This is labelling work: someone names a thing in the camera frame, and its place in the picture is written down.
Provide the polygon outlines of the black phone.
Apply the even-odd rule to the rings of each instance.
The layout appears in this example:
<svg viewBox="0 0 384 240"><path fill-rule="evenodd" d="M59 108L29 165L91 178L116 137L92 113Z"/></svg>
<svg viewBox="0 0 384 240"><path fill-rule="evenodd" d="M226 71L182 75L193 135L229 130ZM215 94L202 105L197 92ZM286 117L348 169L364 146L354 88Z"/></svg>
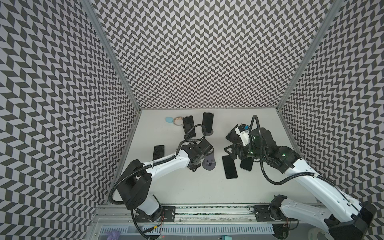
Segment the black phone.
<svg viewBox="0 0 384 240"><path fill-rule="evenodd" d="M194 126L195 124L193 116L187 116L183 118L183 128L188 138L193 138L196 136Z"/></svg>
<svg viewBox="0 0 384 240"><path fill-rule="evenodd" d="M253 168L254 160L252 158L246 158L241 160L240 168L246 171L251 171Z"/></svg>
<svg viewBox="0 0 384 240"><path fill-rule="evenodd" d="M203 125L206 128L206 132L211 132L213 130L214 114L213 113L203 113Z"/></svg>
<svg viewBox="0 0 384 240"><path fill-rule="evenodd" d="M234 160L230 156L222 157L226 179L237 179L237 169Z"/></svg>

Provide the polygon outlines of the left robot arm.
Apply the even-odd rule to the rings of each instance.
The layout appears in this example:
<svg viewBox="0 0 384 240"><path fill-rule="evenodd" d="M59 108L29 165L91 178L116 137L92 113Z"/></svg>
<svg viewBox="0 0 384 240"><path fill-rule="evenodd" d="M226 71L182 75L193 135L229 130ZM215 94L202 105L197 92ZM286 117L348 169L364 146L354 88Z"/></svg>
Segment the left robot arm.
<svg viewBox="0 0 384 240"><path fill-rule="evenodd" d="M151 184L179 169L195 172L204 158L214 152L207 140L182 141L174 154L151 162L132 161L109 193L109 202L125 205L129 211L139 210L150 222L163 216L163 206L149 194Z"/></svg>

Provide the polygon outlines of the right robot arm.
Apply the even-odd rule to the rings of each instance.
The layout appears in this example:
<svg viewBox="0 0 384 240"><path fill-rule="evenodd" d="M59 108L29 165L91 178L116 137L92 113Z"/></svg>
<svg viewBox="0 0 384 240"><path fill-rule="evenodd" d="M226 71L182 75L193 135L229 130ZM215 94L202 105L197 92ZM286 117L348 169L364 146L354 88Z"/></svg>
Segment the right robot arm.
<svg viewBox="0 0 384 240"><path fill-rule="evenodd" d="M293 149L278 146L269 130L235 126L226 139L232 143L225 148L230 157L260 160L286 176L279 182L266 177L269 183L281 186L295 180L323 204L322 208L314 207L277 195L268 206L271 219L296 219L325 231L335 240L362 240L365 237L377 212L376 207L370 202L361 203L339 190Z"/></svg>

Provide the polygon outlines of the black square phone stand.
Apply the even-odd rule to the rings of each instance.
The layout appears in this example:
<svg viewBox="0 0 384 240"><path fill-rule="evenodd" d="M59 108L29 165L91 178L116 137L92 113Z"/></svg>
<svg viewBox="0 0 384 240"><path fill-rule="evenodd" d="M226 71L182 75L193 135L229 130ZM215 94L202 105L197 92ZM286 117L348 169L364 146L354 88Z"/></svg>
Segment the black square phone stand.
<svg viewBox="0 0 384 240"><path fill-rule="evenodd" d="M226 139L230 141L232 144L238 144L242 143L241 138L236 133L236 130L238 129L239 125L235 125L232 130L227 134Z"/></svg>

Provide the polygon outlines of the grey round stand centre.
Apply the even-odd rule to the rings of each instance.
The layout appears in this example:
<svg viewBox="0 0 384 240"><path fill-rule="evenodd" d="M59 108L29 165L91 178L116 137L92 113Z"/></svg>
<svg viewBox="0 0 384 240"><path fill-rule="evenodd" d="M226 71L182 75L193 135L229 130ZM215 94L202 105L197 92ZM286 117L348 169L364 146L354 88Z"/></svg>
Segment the grey round stand centre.
<svg viewBox="0 0 384 240"><path fill-rule="evenodd" d="M202 161L202 167L207 171L212 171L216 167L216 161L215 161L215 155L214 153L211 153Z"/></svg>

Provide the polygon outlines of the grey round stand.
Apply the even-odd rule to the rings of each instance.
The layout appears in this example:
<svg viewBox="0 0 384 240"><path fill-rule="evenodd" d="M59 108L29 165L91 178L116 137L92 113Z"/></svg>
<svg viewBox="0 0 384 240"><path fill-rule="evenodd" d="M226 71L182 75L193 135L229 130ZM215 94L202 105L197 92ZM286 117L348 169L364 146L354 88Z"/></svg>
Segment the grey round stand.
<svg viewBox="0 0 384 240"><path fill-rule="evenodd" d="M211 153L202 161L202 167L207 171L212 171L216 167L216 161L215 161L215 155L214 153Z"/></svg>
<svg viewBox="0 0 384 240"><path fill-rule="evenodd" d="M207 133L206 133L206 137L213 135L213 133L214 133L213 130L211 130L211 132L207 132Z"/></svg>

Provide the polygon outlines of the grey round stand back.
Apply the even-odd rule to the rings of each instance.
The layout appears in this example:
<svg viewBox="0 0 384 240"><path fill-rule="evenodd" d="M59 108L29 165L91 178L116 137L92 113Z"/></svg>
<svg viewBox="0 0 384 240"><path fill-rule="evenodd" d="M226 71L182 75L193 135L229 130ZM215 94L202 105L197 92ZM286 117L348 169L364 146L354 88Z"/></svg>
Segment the grey round stand back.
<svg viewBox="0 0 384 240"><path fill-rule="evenodd" d="M213 135L213 133L214 133L213 130L211 130L211 132L207 132L207 133L206 133L206 137Z"/></svg>

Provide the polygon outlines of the light blue round disc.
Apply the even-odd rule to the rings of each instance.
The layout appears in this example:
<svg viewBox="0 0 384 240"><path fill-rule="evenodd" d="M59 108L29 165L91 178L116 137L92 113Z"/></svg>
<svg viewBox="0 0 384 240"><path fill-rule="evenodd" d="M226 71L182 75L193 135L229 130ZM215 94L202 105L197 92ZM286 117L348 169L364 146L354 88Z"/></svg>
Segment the light blue round disc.
<svg viewBox="0 0 384 240"><path fill-rule="evenodd" d="M167 123L170 123L170 124L174 123L174 119L172 117L166 117L165 120Z"/></svg>

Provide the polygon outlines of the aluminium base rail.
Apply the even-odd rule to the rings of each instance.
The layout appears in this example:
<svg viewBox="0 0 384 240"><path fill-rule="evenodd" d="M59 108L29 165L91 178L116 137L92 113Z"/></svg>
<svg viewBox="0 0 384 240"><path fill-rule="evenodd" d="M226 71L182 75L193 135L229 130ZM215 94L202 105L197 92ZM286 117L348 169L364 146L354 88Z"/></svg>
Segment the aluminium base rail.
<svg viewBox="0 0 384 240"><path fill-rule="evenodd" d="M267 204L170 204L164 205L166 224L284 224L296 219L273 220ZM97 208L92 225L131 225L129 210L121 205L102 205Z"/></svg>

